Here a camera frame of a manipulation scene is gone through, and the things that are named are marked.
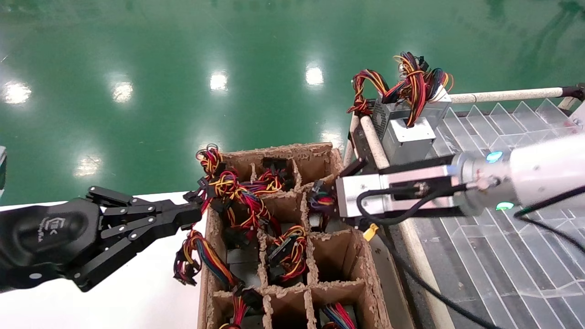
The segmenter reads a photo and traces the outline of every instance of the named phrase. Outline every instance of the yellow tag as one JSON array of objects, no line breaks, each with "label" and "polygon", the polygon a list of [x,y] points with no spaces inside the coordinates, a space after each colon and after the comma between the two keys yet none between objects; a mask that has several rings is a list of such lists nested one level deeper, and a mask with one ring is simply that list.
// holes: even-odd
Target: yellow tag
[{"label": "yellow tag", "polygon": [[374,223],[371,223],[370,228],[364,232],[364,239],[366,239],[366,241],[370,241],[374,235],[376,235],[376,231],[378,231],[378,226]]}]

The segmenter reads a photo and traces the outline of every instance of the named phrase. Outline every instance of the gripper logo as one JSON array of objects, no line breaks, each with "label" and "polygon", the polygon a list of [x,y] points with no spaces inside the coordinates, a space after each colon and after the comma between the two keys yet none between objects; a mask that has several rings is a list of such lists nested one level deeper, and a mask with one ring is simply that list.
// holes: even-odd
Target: gripper logo
[{"label": "gripper logo", "polygon": [[65,225],[65,218],[61,217],[55,217],[51,219],[49,219],[49,217],[43,218],[43,220],[41,220],[39,224],[39,229],[37,230],[37,232],[39,233],[37,238],[38,242],[43,241],[43,238],[47,234],[47,232],[49,235],[58,234],[59,229],[63,228],[63,225]]}]

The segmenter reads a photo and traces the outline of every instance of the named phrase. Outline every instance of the white robotic arm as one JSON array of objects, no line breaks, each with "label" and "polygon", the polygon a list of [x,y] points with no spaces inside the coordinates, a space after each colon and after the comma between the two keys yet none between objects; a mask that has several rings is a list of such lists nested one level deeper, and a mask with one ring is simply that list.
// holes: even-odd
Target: white robotic arm
[{"label": "white robotic arm", "polygon": [[[454,191],[457,186],[464,188]],[[468,153],[389,167],[379,174],[348,176],[336,181],[339,214],[403,214],[433,191],[446,191],[420,206],[416,217],[479,215],[484,208],[506,209],[540,203],[585,186],[585,134],[549,140],[512,152],[493,152],[486,157]],[[389,187],[410,187],[391,193]],[[364,197],[364,192],[373,191]],[[585,194],[569,197],[554,207],[583,207]]]}]

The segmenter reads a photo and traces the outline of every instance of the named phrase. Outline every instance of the green floor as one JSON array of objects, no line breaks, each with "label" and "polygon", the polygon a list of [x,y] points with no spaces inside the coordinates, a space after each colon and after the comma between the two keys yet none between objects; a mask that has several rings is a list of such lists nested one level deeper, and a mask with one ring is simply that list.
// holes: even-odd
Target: green floor
[{"label": "green floor", "polygon": [[583,82],[584,18],[546,0],[0,1],[0,204],[188,190],[210,142],[345,144],[352,76],[395,81],[403,50],[454,92]]}]

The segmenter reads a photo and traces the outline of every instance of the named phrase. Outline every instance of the robotic arm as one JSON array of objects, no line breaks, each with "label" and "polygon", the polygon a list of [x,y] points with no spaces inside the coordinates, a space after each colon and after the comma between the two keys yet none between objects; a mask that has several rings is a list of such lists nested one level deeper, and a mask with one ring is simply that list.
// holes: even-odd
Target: robotic arm
[{"label": "robotic arm", "polygon": [[[363,213],[401,221],[534,205],[583,188],[584,169],[585,135],[580,134],[510,153],[460,153],[345,176],[337,179],[335,190],[339,215],[359,226]],[[358,170],[349,166],[346,171]],[[583,204],[585,194],[578,192],[555,206]],[[0,292],[57,278],[87,292],[155,240],[199,220],[197,203],[148,202],[96,186],[86,198],[1,212]]]},{"label": "robotic arm", "polygon": [[[583,186],[585,134],[508,153],[493,152],[486,157],[460,153],[422,160],[391,166],[378,174],[347,176],[336,181],[339,215],[346,221],[362,216],[358,199],[363,201],[367,213],[393,218],[411,210],[425,196],[439,192],[411,216],[471,216],[481,214],[484,208],[534,205]],[[389,187],[405,188],[391,193],[385,191]],[[585,194],[578,194],[554,206],[570,208],[584,204]]]},{"label": "robotic arm", "polygon": [[196,203],[148,202],[101,187],[86,198],[0,213],[0,292],[53,279],[87,292],[157,239],[201,220]]}]

